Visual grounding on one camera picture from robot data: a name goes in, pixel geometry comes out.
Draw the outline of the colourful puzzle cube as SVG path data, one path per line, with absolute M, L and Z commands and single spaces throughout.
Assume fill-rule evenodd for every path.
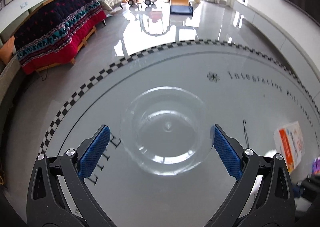
M 320 157 L 317 157 L 312 162 L 312 174 L 317 176 L 320 175 Z

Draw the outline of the orange white medicine box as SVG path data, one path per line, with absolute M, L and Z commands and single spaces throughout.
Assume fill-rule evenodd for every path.
M 286 124 L 273 134 L 276 150 L 285 159 L 289 173 L 292 173 L 302 161 L 304 140 L 299 122 Z

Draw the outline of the clear plastic lid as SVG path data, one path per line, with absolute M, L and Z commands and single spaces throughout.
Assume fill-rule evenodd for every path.
M 206 105 L 197 95 L 173 86 L 137 96 L 121 118 L 119 136 L 132 160 L 159 176 L 195 168 L 213 148 Z

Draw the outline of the green sofa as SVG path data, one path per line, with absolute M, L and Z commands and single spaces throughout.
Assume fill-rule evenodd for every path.
M 43 0 L 18 16 L 3 31 L 1 31 L 1 103 L 9 91 L 14 77 L 18 74 L 21 65 L 16 57 L 13 34 L 22 22 L 28 18 L 38 7 L 48 0 Z

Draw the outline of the orange cushion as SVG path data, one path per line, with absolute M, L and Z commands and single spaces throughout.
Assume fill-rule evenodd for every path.
M 14 52 L 14 41 L 15 37 L 12 36 L 0 49 L 0 58 L 5 65 L 7 65 L 11 59 Z

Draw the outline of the red patterned blanket bed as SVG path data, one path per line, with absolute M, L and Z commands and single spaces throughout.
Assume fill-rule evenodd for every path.
M 106 19 L 98 0 L 52 0 L 42 4 L 15 31 L 17 59 L 25 74 L 67 64 L 94 26 Z

